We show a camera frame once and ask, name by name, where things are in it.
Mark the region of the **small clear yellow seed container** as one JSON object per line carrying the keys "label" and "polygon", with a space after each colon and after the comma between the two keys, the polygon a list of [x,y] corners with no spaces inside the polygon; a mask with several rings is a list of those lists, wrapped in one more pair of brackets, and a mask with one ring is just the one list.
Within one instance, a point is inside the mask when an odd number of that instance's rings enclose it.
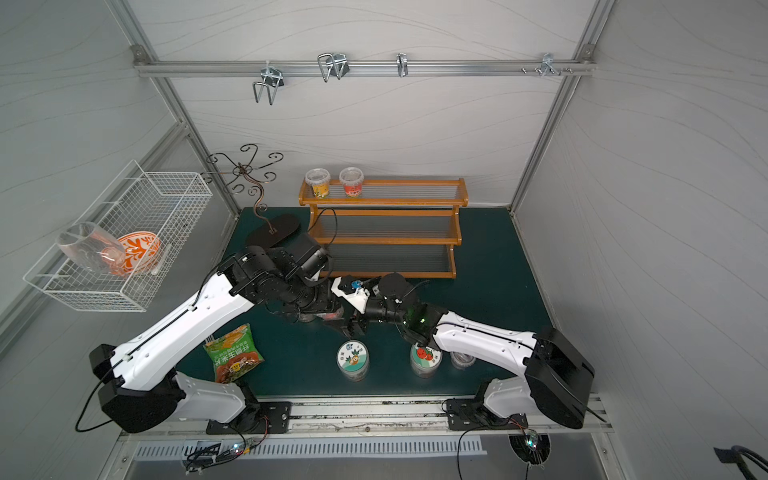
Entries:
{"label": "small clear yellow seed container", "polygon": [[315,198],[324,199],[330,193],[331,175],[324,168],[314,168],[305,174],[305,183]]}

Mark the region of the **small clear red seed container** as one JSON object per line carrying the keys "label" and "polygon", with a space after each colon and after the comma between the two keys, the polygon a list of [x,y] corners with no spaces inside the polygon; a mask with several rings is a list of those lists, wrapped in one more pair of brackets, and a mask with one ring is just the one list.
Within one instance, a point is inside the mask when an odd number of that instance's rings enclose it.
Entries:
{"label": "small clear red seed container", "polygon": [[344,168],[339,173],[339,182],[347,197],[356,198],[362,195],[364,173],[357,167]]}

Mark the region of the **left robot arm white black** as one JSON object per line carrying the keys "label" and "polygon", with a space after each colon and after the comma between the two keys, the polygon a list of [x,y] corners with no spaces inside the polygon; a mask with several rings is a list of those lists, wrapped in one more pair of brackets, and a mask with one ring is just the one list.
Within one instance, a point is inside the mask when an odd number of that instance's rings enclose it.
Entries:
{"label": "left robot arm white black", "polygon": [[263,408],[246,387],[191,378],[177,363],[230,320],[256,305],[279,315],[336,312],[328,285],[334,260],[309,234],[288,247],[249,246],[224,259],[198,291],[142,334],[89,354],[98,380],[92,395],[109,421],[141,433],[167,420],[207,420],[236,432],[257,428]]}

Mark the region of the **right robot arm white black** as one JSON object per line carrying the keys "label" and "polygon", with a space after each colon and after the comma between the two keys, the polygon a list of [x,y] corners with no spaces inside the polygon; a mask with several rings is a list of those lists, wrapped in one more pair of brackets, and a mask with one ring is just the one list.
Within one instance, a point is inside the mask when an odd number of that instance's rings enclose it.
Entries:
{"label": "right robot arm white black", "polygon": [[378,279],[344,276],[331,292],[354,308],[355,321],[392,324],[423,350],[472,357],[512,374],[479,389],[479,410],[498,418],[538,412],[556,424],[581,429],[591,412],[595,369],[559,330],[503,329],[423,302],[398,273]]}

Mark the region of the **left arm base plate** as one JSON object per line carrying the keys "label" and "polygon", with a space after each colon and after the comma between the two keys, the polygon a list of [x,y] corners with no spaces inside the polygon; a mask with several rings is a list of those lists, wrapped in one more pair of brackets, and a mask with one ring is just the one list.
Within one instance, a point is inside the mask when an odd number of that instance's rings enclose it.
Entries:
{"label": "left arm base plate", "polygon": [[260,402],[248,404],[231,422],[209,421],[206,427],[208,435],[263,435],[285,434],[293,404],[288,401]]}

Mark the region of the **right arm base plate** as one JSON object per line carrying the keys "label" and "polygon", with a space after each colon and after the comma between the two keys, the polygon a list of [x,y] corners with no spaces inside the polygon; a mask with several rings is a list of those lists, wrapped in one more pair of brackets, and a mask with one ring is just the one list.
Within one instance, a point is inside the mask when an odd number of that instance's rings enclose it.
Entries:
{"label": "right arm base plate", "polygon": [[452,398],[441,403],[448,428],[451,431],[468,430],[520,430],[525,431],[529,425],[525,414],[513,414],[510,417],[499,417],[479,402],[470,399]]}

